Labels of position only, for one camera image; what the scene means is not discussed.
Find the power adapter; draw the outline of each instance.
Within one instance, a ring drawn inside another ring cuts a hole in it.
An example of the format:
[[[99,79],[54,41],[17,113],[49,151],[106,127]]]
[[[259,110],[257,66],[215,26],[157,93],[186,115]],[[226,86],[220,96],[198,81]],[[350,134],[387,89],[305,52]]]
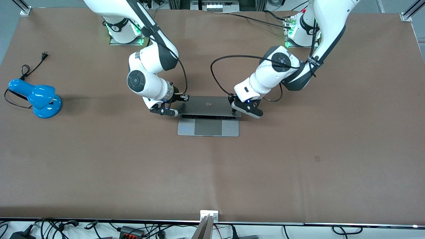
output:
[[[126,227],[126,226],[122,228],[118,228],[117,231],[120,232],[119,237],[125,238],[125,239],[142,239],[142,237],[145,234],[145,232],[142,230],[138,230],[138,229]]]
[[[10,236],[10,239],[35,239],[35,237],[26,235],[23,231],[17,231]]]

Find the lamp base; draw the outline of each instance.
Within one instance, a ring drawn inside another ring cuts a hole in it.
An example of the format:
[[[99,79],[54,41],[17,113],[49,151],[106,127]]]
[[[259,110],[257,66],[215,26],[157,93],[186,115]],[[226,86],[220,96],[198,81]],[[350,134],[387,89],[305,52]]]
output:
[[[37,110],[36,108],[33,108],[32,111],[34,114],[42,119],[48,119],[53,116],[55,116],[60,109],[62,108],[62,99],[56,94],[53,97],[52,102],[48,104],[45,108],[41,110]]]

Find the blue desk lamp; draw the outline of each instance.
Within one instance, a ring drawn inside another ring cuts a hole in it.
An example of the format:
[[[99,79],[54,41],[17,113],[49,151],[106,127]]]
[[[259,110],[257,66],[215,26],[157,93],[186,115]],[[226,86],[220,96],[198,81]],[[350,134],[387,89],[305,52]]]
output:
[[[20,79],[13,79],[9,82],[9,90],[25,96],[39,118],[53,117],[62,108],[62,99],[55,94],[53,86],[31,85]]]

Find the laptop trackpad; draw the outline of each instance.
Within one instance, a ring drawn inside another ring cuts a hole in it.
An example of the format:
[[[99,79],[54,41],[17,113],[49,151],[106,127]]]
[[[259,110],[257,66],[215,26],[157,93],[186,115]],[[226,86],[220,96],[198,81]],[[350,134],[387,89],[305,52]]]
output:
[[[196,119],[195,135],[220,136],[222,133],[222,121],[216,119]]]

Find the green led light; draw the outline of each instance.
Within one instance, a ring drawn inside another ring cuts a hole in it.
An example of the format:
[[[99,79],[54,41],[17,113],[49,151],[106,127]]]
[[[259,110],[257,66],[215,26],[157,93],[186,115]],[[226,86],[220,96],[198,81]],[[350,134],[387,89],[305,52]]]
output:
[[[131,24],[131,26],[133,27],[133,32],[134,32],[134,34],[136,34],[136,35],[140,35],[140,30],[137,28],[137,27],[139,27],[140,28],[140,26],[139,25],[137,25],[137,27],[135,26],[135,25],[133,25],[133,24]]]

